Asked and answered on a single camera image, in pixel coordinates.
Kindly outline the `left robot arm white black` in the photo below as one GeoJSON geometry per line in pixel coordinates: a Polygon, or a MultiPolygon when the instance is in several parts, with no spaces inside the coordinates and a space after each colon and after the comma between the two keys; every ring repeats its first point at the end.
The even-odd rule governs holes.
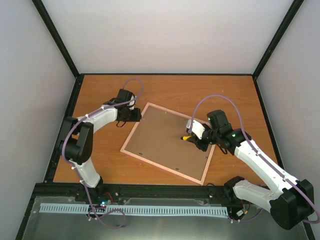
{"type": "Polygon", "coordinates": [[[104,195],[103,178],[92,161],[94,133],[113,122],[139,122],[141,110],[135,107],[138,98],[133,92],[121,88],[117,97],[95,111],[77,118],[69,116],[62,123],[55,149],[77,172],[92,201],[99,201],[104,195]]]}

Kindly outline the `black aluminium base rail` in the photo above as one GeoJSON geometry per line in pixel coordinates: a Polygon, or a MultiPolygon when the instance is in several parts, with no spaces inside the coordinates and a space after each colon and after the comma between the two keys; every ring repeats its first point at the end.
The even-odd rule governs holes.
{"type": "MultiPolygon", "coordinates": [[[[204,200],[210,204],[240,205],[246,200],[236,199],[224,186],[196,185],[145,185],[103,184],[100,189],[89,189],[94,204],[104,200],[120,203],[129,199],[183,199],[204,200]]],[[[32,195],[35,197],[74,197],[78,202],[88,202],[85,188],[80,183],[37,183],[32,195]]]]}

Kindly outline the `right black corner post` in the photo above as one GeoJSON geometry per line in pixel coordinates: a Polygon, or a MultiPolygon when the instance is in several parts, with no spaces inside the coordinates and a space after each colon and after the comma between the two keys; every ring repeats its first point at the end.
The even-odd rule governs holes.
{"type": "Polygon", "coordinates": [[[304,3],[304,0],[293,0],[292,1],[289,9],[287,10],[285,16],[282,19],[279,27],[277,28],[270,43],[268,44],[266,50],[264,51],[260,61],[258,62],[257,67],[253,71],[252,78],[254,81],[257,81],[258,77],[262,73],[264,67],[266,66],[267,62],[271,58],[273,52],[275,51],[276,47],[278,46],[278,44],[281,41],[284,34],[286,33],[288,27],[290,26],[291,22],[293,21],[294,17],[298,13],[298,11],[303,3],[304,3]]]}

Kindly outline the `left black corner post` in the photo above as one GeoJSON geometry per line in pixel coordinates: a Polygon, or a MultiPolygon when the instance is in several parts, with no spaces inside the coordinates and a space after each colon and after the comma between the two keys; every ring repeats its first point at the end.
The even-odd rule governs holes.
{"type": "Polygon", "coordinates": [[[45,24],[47,30],[49,31],[52,39],[54,40],[56,46],[58,47],[62,57],[64,58],[68,68],[70,69],[72,75],[75,79],[80,76],[80,73],[66,47],[64,44],[50,14],[48,13],[42,0],[32,0],[33,5],[35,6],[39,16],[41,17],[43,23],[45,24]]]}

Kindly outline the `yellow handled screwdriver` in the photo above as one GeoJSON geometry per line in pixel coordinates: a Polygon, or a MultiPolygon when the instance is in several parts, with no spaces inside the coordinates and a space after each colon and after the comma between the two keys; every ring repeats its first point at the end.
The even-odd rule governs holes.
{"type": "Polygon", "coordinates": [[[187,136],[182,136],[180,139],[183,141],[187,141],[191,137],[192,137],[192,135],[187,135],[187,136]]]}

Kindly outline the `black corner post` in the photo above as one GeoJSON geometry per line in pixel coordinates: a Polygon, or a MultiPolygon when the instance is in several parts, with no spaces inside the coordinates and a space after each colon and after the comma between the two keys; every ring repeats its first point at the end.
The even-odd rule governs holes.
{"type": "Polygon", "coordinates": [[[56,46],[58,47],[62,57],[64,58],[68,68],[70,69],[72,75],[75,79],[80,76],[80,73],[66,47],[64,44],[50,14],[48,13],[42,0],[32,0],[33,5],[35,6],[39,16],[41,17],[43,23],[45,24],[47,30],[49,31],[52,39],[54,40],[56,46]]]}
{"type": "Polygon", "coordinates": [[[277,28],[270,43],[268,44],[266,50],[264,51],[260,61],[258,62],[257,67],[253,71],[252,78],[254,81],[257,81],[258,77],[262,73],[264,67],[266,66],[267,62],[271,58],[273,52],[275,51],[276,47],[278,46],[278,44],[281,41],[284,34],[286,33],[288,27],[290,26],[291,22],[293,21],[294,17],[298,13],[298,11],[303,3],[304,3],[304,0],[293,0],[292,1],[289,9],[287,10],[285,16],[282,19],[279,27],[277,28]]]}

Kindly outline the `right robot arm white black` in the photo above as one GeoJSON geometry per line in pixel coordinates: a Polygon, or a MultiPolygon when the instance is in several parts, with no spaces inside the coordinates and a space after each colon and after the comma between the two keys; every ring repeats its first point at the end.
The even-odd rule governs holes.
{"type": "Polygon", "coordinates": [[[267,185],[257,186],[242,177],[228,183],[231,196],[250,202],[269,212],[283,229],[290,230],[315,212],[314,188],[306,179],[300,181],[270,159],[241,128],[234,129],[222,110],[207,114],[209,124],[193,118],[186,124],[182,140],[205,151],[216,145],[224,154],[232,154],[249,166],[267,185]]]}

